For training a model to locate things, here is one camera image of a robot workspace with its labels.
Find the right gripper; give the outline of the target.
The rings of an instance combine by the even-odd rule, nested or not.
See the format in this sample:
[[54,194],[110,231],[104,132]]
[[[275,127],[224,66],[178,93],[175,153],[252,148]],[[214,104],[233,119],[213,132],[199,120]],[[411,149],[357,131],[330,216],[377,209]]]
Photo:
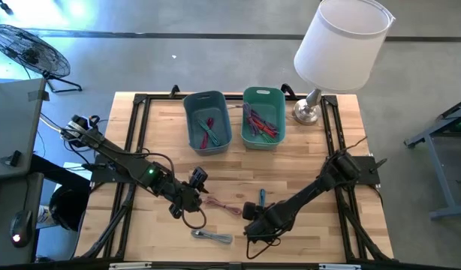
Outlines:
[[291,208],[287,201],[279,201],[267,207],[257,205],[255,218],[244,226],[244,235],[251,242],[272,242],[291,230]]

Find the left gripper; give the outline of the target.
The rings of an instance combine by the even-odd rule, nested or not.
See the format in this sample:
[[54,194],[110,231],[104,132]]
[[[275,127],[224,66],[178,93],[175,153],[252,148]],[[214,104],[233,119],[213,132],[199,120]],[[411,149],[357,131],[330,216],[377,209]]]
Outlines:
[[165,183],[158,194],[171,202],[169,212],[174,218],[179,219],[183,212],[201,211],[203,200],[200,193],[209,194],[209,191],[204,187],[198,190],[185,181],[174,180],[172,183]]

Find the blue-grey plastic bin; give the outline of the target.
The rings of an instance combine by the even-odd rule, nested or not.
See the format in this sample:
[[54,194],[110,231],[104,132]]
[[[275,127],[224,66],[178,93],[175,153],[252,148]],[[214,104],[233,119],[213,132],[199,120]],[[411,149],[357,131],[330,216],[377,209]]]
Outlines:
[[[231,123],[224,95],[219,91],[190,94],[183,100],[190,147],[200,156],[216,155],[227,151],[231,140]],[[218,145],[208,138],[202,148],[203,138],[212,131]]]

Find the teal plastic bin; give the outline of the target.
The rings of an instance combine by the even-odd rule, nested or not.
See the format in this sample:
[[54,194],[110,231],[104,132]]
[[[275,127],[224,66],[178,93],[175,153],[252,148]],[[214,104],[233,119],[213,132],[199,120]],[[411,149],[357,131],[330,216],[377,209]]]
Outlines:
[[243,92],[241,137],[246,148],[273,150],[285,138],[285,95],[277,88],[250,87]]

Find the grey metal cart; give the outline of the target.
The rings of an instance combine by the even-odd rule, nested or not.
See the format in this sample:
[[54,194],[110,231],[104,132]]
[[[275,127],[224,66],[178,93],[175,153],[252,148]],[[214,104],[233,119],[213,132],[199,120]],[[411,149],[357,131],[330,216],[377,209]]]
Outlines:
[[426,143],[447,206],[429,213],[432,220],[461,215],[461,101],[445,110],[436,122],[404,140],[412,149]]

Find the black computer mouse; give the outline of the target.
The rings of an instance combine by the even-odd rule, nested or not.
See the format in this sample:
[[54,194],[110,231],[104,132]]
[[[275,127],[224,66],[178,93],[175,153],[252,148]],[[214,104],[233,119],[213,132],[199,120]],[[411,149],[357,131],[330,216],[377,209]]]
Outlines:
[[22,210],[17,212],[10,227],[11,243],[16,248],[24,248],[32,237],[32,212]]

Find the white shade silver lamp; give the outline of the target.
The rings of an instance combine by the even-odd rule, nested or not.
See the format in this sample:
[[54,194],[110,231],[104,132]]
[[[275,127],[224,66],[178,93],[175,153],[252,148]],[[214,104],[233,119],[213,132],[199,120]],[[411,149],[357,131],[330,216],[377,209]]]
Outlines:
[[320,116],[323,92],[355,93],[367,83],[395,16],[376,0],[322,0],[294,56],[312,87],[292,112],[302,125]]

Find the small black desk device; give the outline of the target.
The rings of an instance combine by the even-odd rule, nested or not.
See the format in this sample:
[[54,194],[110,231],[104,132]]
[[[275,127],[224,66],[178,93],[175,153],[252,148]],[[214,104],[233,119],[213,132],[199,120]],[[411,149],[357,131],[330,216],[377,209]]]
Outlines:
[[18,150],[15,150],[12,155],[8,156],[5,163],[8,166],[16,167],[19,163],[22,153]]

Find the grey tape strip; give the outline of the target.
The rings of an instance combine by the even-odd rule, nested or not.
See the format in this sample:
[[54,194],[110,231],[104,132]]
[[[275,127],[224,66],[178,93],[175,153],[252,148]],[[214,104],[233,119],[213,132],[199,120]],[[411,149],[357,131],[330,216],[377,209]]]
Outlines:
[[45,90],[30,91],[28,93],[28,101],[49,101],[49,93]]

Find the grey desk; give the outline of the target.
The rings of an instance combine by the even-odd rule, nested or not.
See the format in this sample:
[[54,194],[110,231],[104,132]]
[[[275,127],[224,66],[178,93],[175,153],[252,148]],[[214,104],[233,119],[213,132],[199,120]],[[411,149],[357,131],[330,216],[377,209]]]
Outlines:
[[[31,263],[35,258],[36,223],[44,175],[32,173],[26,177],[0,181],[0,266]],[[30,212],[32,218],[23,225],[26,234],[20,240],[24,247],[12,242],[11,227],[19,212]]]
[[[28,101],[28,93],[45,90],[44,79],[0,82],[0,179],[25,175],[30,168],[42,100]],[[5,161],[22,153],[16,167]]]

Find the black floor fan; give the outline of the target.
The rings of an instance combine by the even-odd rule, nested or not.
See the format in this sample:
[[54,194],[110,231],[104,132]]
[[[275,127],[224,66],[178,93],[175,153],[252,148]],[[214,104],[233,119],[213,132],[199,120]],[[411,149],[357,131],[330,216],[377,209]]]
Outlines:
[[64,79],[68,60],[38,36],[12,25],[0,24],[0,51],[25,69],[40,74],[53,93],[81,92],[79,84]]

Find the white table edge bracket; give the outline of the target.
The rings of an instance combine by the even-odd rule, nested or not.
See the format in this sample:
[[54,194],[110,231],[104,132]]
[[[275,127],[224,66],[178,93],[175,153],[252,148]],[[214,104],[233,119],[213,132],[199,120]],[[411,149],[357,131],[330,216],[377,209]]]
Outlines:
[[151,262],[116,262],[111,263],[108,270],[145,270],[151,268]]
[[362,270],[361,265],[320,263],[318,270]]

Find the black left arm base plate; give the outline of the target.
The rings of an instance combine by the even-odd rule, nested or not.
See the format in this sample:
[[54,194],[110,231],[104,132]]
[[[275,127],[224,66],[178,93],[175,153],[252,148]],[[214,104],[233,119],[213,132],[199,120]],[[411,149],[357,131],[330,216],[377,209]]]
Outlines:
[[122,166],[108,160],[101,154],[95,158],[97,168],[93,169],[91,181],[95,183],[126,183],[132,184],[136,181],[130,176],[129,172]]

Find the black aluminium table frame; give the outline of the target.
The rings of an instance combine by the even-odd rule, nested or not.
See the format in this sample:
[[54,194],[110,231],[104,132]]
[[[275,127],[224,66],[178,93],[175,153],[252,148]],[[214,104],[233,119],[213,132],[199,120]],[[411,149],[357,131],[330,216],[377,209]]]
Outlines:
[[[287,199],[310,184],[328,154],[324,124],[312,126],[286,119],[284,140],[272,151],[244,146],[240,136],[242,111],[236,98],[228,101],[232,140],[222,154],[200,156],[188,144],[185,110],[180,100],[135,104],[134,94],[115,94],[106,136],[117,145],[130,142],[168,156],[176,176],[186,180],[195,167],[208,175],[211,197],[226,206],[241,207],[257,201],[265,190],[269,203]],[[281,244],[247,245],[246,222],[223,207],[205,205],[202,212],[177,220],[167,200],[137,190],[131,211],[124,258],[127,261],[193,262],[221,266],[225,263],[342,263],[342,243],[336,197],[323,193],[305,205],[294,228]]]

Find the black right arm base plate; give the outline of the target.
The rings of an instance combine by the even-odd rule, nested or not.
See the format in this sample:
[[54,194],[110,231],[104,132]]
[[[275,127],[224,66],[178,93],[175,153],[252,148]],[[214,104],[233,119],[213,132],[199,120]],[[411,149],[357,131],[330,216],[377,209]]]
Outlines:
[[374,157],[341,156],[331,164],[331,173],[342,185],[379,185],[381,183]]

